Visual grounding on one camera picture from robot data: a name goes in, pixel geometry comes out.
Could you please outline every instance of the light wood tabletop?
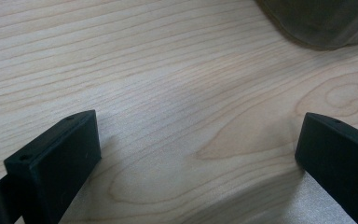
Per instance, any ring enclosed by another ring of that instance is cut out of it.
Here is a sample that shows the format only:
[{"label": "light wood tabletop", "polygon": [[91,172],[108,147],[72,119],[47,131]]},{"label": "light wood tabletop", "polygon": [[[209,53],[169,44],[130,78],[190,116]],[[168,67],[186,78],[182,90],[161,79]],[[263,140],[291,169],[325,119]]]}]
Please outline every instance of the light wood tabletop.
[{"label": "light wood tabletop", "polygon": [[305,113],[358,128],[358,45],[298,45],[251,0],[0,0],[0,177],[90,109],[103,159],[62,223],[289,223]]}]

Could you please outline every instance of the screw hole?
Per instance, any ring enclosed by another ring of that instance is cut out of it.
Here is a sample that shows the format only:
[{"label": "screw hole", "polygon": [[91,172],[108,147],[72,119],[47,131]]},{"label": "screw hole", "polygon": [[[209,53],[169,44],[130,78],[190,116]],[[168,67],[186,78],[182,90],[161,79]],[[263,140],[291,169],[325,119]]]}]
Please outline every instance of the screw hole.
[{"label": "screw hole", "polygon": [[22,155],[20,157],[20,161],[28,161],[31,158],[32,158],[32,155]]}]

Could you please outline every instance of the wood grain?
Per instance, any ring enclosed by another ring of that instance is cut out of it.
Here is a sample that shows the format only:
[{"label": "wood grain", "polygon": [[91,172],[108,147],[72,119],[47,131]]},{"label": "wood grain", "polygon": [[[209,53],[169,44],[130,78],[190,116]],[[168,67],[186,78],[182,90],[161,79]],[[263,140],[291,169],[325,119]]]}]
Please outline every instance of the wood grain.
[{"label": "wood grain", "polygon": [[62,223],[277,223],[304,114],[358,128],[358,46],[299,46],[248,0],[0,1],[0,177],[87,109],[103,160]]}]

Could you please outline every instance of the black object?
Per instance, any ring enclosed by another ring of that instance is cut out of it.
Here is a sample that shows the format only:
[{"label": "black object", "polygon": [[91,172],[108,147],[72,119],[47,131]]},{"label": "black object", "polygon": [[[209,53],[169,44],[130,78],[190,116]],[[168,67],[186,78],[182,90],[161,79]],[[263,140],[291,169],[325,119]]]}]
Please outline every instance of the black object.
[{"label": "black object", "polygon": [[100,159],[95,111],[61,120],[5,160],[0,224],[58,223]]},{"label": "black object", "polygon": [[358,0],[258,0],[291,36],[323,49],[358,43]]},{"label": "black object", "polygon": [[296,160],[358,223],[358,130],[307,113]]}]

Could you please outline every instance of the hole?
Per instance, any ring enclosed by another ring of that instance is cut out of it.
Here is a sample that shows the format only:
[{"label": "hole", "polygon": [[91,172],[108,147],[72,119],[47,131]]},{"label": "hole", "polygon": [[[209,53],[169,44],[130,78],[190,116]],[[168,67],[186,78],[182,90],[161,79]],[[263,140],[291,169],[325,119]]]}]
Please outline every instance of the hole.
[{"label": "hole", "polygon": [[32,158],[32,155],[22,155],[20,157],[20,161],[28,161],[31,158]]}]

